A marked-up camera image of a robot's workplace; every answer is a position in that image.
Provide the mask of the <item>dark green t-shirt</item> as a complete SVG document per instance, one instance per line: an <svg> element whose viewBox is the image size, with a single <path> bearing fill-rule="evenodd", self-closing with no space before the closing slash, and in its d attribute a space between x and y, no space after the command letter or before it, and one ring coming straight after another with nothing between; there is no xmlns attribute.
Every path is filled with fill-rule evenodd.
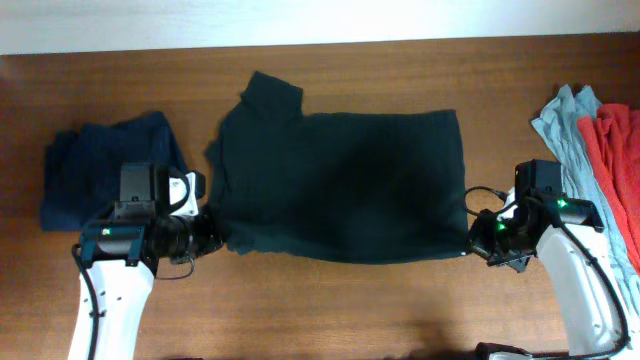
<svg viewBox="0 0 640 360"><path fill-rule="evenodd" d="M253 74L207 149L229 250L371 265L465 253L453 110L304 114L302 100L299 87Z"/></svg>

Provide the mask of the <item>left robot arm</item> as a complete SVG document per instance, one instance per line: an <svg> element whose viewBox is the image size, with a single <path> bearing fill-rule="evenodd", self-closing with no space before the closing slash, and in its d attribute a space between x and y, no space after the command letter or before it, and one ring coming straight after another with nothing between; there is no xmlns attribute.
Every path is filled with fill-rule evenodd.
<svg viewBox="0 0 640 360"><path fill-rule="evenodd" d="M79 308L71 359L130 359L158 265L195 265L223 241L210 209L199 206L206 178L168 165L127 163L119 198L87 223L71 250Z"/></svg>

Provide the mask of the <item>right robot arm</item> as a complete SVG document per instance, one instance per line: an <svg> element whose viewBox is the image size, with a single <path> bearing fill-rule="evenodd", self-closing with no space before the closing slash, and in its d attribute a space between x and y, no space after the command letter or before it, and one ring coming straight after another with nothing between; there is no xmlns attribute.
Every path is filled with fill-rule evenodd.
<svg viewBox="0 0 640 360"><path fill-rule="evenodd" d="M475 215L469 249L488 266L522 273L537 258L560 306L567 359L636 359L639 319L626 304L609 261L596 206L562 189L558 162L531 160L515 168L504 206Z"/></svg>

